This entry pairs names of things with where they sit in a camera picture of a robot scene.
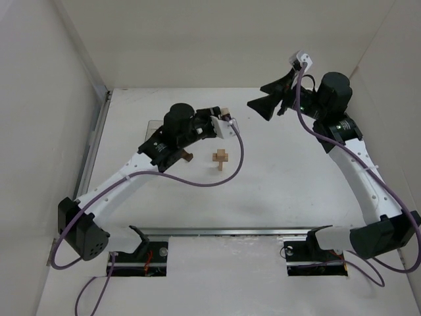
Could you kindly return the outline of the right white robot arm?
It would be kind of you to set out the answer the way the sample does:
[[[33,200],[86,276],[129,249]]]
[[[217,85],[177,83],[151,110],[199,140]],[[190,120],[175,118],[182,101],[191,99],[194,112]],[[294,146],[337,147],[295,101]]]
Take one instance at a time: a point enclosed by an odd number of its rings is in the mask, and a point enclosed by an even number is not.
[[[405,246],[420,237],[420,215],[409,211],[387,187],[372,162],[356,122],[346,113],[353,95],[350,81],[340,72],[328,72],[318,89],[297,85],[291,69],[279,80],[261,87],[265,95],[248,102],[265,120],[293,109],[314,119],[309,132],[343,173],[354,193],[365,225],[358,228],[323,226],[308,232],[303,248],[308,261],[330,250],[353,251],[364,259]]]

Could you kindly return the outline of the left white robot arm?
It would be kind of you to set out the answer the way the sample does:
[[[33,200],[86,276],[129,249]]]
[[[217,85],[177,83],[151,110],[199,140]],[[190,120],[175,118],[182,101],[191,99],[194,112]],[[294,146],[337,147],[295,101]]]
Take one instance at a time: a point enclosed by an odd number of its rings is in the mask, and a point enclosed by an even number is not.
[[[230,120],[229,111],[220,107],[195,110],[187,103],[172,105],[162,124],[119,171],[92,191],[59,203],[59,241],[65,241],[84,261],[104,251],[139,252],[147,242],[144,233],[134,226],[108,228],[109,217],[148,181],[166,176],[183,158],[186,147],[200,140],[233,136]]]

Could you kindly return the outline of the light wood notched block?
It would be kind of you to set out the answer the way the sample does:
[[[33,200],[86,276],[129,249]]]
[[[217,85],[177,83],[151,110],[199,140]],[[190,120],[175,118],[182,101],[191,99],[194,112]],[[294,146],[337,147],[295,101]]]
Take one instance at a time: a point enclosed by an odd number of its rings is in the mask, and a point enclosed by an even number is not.
[[[218,161],[218,162],[228,162],[229,156],[227,153],[219,154],[219,153],[213,153],[212,154],[212,160]]]

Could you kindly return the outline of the dark brown notched block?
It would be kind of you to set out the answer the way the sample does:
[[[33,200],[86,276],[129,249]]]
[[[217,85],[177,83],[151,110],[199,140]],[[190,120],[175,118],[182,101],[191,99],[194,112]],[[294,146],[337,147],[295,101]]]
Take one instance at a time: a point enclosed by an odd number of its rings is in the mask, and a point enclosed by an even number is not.
[[[189,152],[187,152],[186,150],[183,149],[182,152],[181,152],[181,157],[185,161],[190,162],[193,159],[193,154],[189,153]]]

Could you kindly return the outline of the clear plastic box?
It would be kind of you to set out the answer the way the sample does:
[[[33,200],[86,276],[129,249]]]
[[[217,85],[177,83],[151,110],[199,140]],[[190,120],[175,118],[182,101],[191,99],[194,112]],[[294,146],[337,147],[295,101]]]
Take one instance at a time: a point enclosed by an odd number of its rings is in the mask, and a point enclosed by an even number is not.
[[[150,120],[147,124],[147,130],[145,133],[145,141],[147,141],[162,125],[163,125],[162,120]]]

